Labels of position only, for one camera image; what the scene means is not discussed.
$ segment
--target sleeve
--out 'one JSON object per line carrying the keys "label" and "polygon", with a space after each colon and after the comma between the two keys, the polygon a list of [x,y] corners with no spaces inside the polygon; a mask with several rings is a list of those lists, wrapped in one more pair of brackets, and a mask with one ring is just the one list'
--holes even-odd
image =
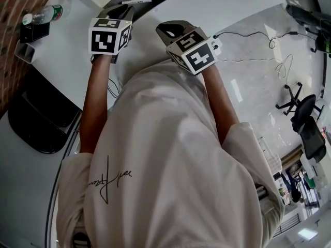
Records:
{"label": "sleeve", "polygon": [[260,200],[263,225],[262,247],[265,247],[284,216],[284,205],[250,123],[233,125],[222,148],[247,169],[255,184],[263,185],[268,190],[268,196]]}
{"label": "sleeve", "polygon": [[71,247],[75,228],[77,226],[82,228],[83,202],[91,160],[91,153],[79,153],[62,161],[56,217],[57,239],[60,247]]}

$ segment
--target bottle cap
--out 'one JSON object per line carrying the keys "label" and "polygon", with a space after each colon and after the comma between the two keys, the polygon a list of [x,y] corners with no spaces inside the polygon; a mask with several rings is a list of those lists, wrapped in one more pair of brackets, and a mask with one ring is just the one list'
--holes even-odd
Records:
{"label": "bottle cap", "polygon": [[26,14],[24,17],[23,17],[23,25],[27,25],[27,24],[30,24],[32,22],[32,18],[33,18],[33,15],[32,14]]}

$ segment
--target person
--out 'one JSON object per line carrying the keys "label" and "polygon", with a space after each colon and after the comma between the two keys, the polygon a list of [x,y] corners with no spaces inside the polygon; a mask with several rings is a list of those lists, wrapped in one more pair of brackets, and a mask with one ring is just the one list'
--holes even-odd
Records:
{"label": "person", "polygon": [[287,181],[287,179],[283,173],[281,174],[281,178],[283,179],[284,184],[287,187],[288,191],[291,193],[291,198],[292,198],[293,202],[294,203],[297,203],[297,202],[303,203],[305,200],[301,197],[301,192],[296,188],[295,180],[293,179],[293,177],[291,176],[291,174],[288,170],[286,170],[285,172],[290,180],[290,183]]}
{"label": "person", "polygon": [[146,68],[107,116],[110,61],[93,62],[80,153],[62,162],[60,247],[265,247],[284,207],[217,67],[205,86],[170,60]]}

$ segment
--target white t-shirt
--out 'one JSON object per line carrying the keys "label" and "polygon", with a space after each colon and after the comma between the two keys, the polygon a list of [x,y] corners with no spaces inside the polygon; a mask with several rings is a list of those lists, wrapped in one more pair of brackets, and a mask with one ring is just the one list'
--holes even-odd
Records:
{"label": "white t-shirt", "polygon": [[125,85],[95,153],[68,157],[59,177],[61,247],[80,219],[92,247],[255,248],[282,216],[250,124],[232,126],[221,146],[203,84],[170,61]]}

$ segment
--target water bottle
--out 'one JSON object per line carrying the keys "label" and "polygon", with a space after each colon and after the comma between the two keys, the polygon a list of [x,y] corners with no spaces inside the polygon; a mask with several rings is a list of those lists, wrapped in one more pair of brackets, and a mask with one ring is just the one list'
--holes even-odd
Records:
{"label": "water bottle", "polygon": [[31,14],[26,14],[23,17],[23,24],[35,24],[41,25],[51,21],[58,20],[63,13],[63,8],[61,5],[46,6],[44,8],[38,9]]}

